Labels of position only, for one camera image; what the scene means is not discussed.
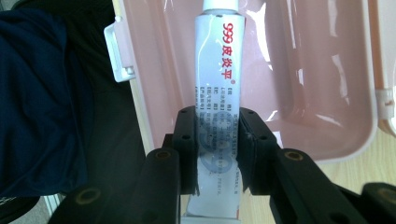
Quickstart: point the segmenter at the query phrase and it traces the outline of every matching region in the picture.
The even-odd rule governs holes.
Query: dark blue fabric
[[[92,90],[61,18],[0,13],[0,197],[70,191],[87,181],[81,117]]]

